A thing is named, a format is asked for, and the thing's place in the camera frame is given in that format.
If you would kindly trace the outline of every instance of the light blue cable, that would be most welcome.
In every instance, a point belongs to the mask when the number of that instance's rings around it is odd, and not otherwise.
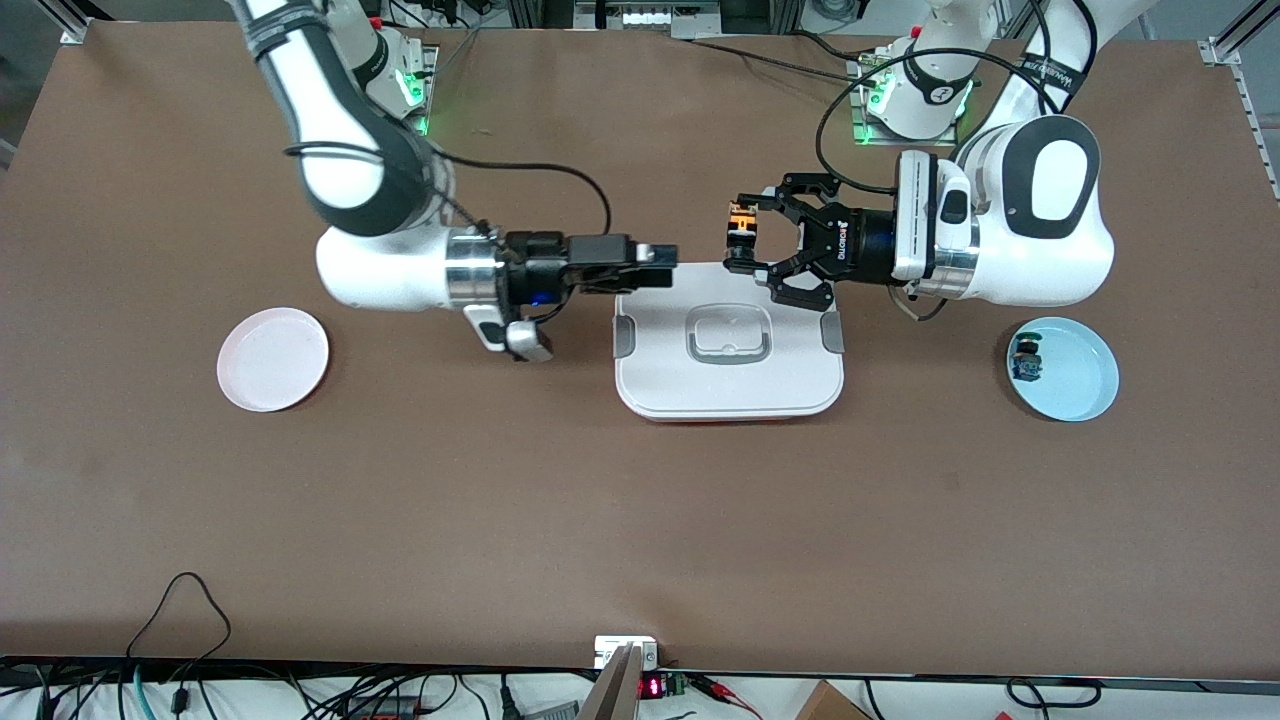
[[[138,694],[138,705],[142,706],[142,714],[147,716],[147,720],[156,720],[156,714],[151,711],[147,696],[142,693],[142,667],[133,669],[133,692]]]

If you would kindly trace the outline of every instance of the brown table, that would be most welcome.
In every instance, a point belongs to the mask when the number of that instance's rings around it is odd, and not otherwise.
[[[838,69],[803,40],[735,42]],[[685,260],[719,258],[737,192],[817,169],[837,90],[639,32],[483,32],[449,73],[445,147],[580,167],[617,228]],[[118,653],[191,569],[236,623],[228,656],[582,665],[632,632],[686,667],[1280,679],[1280,214],[1231,77],[1192,44],[1114,42],[1073,110],[1102,142],[1116,264],[1062,313],[1116,351],[1110,413],[1011,400],[997,354],[1043,313],[918,325],[845,287],[831,410],[657,425],[614,395],[607,299],[550,325],[547,365],[458,315],[339,306],[238,31],[95,23],[0,195],[3,651]],[[833,124],[833,163],[891,181],[895,151]],[[572,178],[460,176],[507,227],[599,223]],[[252,415],[214,359],[275,305],[325,323],[333,368]],[[216,637],[178,600],[141,652]]]

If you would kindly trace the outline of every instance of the round plate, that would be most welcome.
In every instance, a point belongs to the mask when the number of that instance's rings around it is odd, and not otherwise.
[[[1038,380],[1014,379],[1014,352],[1018,336],[1041,336],[1041,377]],[[1014,389],[1037,413],[1080,423],[1106,413],[1120,391],[1120,368],[1115,355],[1098,333],[1066,318],[1039,318],[1018,328],[1009,342],[1005,370]]]
[[[236,405],[274,413],[297,405],[329,366],[329,338],[302,310],[271,307],[236,325],[218,354],[218,384]]]

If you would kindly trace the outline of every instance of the velcro strap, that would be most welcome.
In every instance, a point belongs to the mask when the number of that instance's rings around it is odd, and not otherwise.
[[[262,55],[283,45],[291,32],[307,26],[329,29],[324,13],[317,10],[311,0],[289,0],[283,6],[250,22],[244,27],[244,42],[256,63]]]
[[[1043,55],[1023,55],[1018,59],[1018,67],[1032,77],[1043,78],[1044,85],[1061,90],[1069,100],[1084,85],[1084,73]]]

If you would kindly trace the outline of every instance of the light blue plate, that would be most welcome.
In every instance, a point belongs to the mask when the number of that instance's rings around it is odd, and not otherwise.
[[[1041,378],[1014,379],[1018,336],[1037,333]],[[1120,368],[1098,333],[1066,318],[1038,318],[1018,328],[1009,342],[1005,370],[1014,389],[1037,413],[1055,420],[1080,423],[1107,411],[1120,391]]]

